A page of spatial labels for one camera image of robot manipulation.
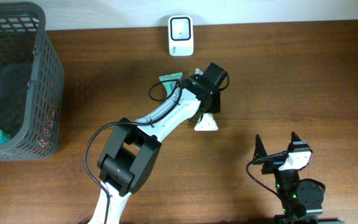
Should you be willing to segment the teal wipes packet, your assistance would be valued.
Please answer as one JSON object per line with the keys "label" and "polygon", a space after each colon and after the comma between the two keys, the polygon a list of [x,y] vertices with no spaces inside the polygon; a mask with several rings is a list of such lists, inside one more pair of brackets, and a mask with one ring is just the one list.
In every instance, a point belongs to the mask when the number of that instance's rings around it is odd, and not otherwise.
{"label": "teal wipes packet", "polygon": [[182,72],[159,76],[159,80],[162,82],[167,92],[167,97],[169,97],[173,93],[176,88],[177,80],[181,79],[182,76]]}

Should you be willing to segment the white bamboo conditioner tube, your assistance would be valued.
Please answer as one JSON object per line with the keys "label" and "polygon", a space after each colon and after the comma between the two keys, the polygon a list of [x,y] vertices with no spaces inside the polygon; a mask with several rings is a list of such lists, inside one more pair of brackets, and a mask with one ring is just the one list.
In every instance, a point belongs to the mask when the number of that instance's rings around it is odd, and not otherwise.
{"label": "white bamboo conditioner tube", "polygon": [[200,101],[197,114],[200,116],[194,128],[195,131],[217,131],[219,128],[213,118],[214,97],[213,91],[207,91],[203,84],[207,81],[202,77],[203,72],[197,68],[195,70],[194,81],[196,82],[196,98]]}

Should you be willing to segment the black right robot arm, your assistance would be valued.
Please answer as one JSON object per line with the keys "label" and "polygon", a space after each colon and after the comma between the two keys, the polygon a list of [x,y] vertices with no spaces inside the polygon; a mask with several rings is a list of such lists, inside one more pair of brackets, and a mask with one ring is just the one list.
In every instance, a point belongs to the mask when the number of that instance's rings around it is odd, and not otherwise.
{"label": "black right robot arm", "polygon": [[274,223],[318,223],[326,187],[314,179],[301,179],[299,171],[308,166],[313,151],[308,143],[294,132],[287,150],[268,155],[259,135],[255,137],[252,165],[261,165],[263,175],[273,174],[275,190],[258,182],[281,201],[282,215],[275,215]]}

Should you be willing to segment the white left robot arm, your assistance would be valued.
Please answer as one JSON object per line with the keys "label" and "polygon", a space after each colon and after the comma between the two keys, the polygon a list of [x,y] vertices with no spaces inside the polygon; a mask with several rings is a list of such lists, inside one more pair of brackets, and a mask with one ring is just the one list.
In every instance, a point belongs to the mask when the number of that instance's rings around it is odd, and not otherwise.
{"label": "white left robot arm", "polygon": [[92,180],[101,193],[89,220],[91,224],[119,223],[129,197],[145,184],[163,140],[182,122],[193,120],[195,131],[216,131],[213,118],[221,110],[221,92],[230,78],[222,67],[210,63],[186,79],[171,80],[172,92],[150,114],[130,121],[122,118],[98,129],[113,131],[97,161],[98,177]]}

